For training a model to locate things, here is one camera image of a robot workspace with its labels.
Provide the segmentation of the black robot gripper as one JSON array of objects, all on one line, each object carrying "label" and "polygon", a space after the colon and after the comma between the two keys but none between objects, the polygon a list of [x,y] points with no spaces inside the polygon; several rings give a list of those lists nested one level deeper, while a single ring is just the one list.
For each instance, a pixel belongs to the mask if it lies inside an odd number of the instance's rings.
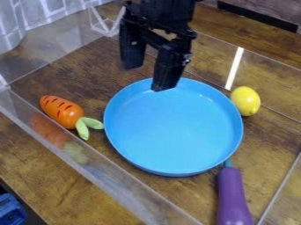
[{"label": "black robot gripper", "polygon": [[[122,65],[126,69],[142,66],[146,44],[164,44],[169,41],[154,30],[176,34],[174,41],[189,44],[197,33],[189,23],[193,20],[197,2],[202,0],[126,0],[121,21],[120,42]],[[156,61],[152,89],[173,89],[190,63],[192,53],[176,43],[161,46]]]}]

